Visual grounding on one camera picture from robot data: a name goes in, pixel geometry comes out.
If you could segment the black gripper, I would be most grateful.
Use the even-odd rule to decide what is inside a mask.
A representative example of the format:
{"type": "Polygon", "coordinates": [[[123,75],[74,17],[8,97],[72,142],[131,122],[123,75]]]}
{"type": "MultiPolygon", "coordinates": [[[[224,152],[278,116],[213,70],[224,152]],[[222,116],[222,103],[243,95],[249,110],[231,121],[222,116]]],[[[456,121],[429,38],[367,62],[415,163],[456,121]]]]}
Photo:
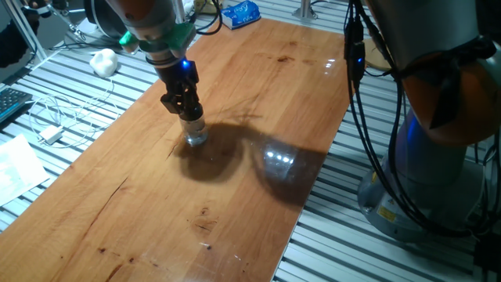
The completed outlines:
{"type": "Polygon", "coordinates": [[[186,58],[170,67],[156,69],[160,80],[165,84],[167,92],[160,98],[164,107],[172,114],[200,113],[200,102],[196,92],[198,72],[196,64],[186,58]],[[186,103],[183,93],[186,91],[186,103]]]}

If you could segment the bare person hand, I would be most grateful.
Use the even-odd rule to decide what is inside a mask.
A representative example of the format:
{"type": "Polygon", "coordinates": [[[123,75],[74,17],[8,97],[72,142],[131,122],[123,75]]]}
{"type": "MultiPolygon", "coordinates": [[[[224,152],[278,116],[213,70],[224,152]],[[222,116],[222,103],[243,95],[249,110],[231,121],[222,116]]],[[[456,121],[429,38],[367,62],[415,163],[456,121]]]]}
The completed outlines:
{"type": "Polygon", "coordinates": [[[46,0],[24,0],[21,9],[25,16],[48,18],[52,15],[50,1],[46,0]]]}

